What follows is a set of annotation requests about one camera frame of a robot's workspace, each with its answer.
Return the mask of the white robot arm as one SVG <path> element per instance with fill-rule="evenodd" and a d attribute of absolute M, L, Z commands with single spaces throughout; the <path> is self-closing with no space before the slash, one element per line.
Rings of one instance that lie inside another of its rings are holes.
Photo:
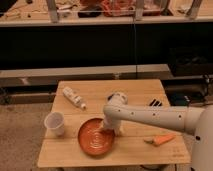
<path fill-rule="evenodd" d="M 205 108 L 187 106 L 132 106 L 122 92 L 115 92 L 103 107 L 103 130 L 120 129 L 121 121 L 132 121 L 195 138 L 190 171 L 213 171 L 213 105 Z"/>

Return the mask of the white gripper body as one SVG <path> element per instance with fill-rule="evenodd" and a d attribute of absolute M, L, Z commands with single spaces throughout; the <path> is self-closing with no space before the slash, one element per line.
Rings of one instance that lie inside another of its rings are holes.
<path fill-rule="evenodd" d="M 107 120 L 103 120 L 102 124 L 101 124 L 101 129 L 102 130 L 112 130 L 116 136 L 122 135 L 120 121 L 108 122 Z"/>

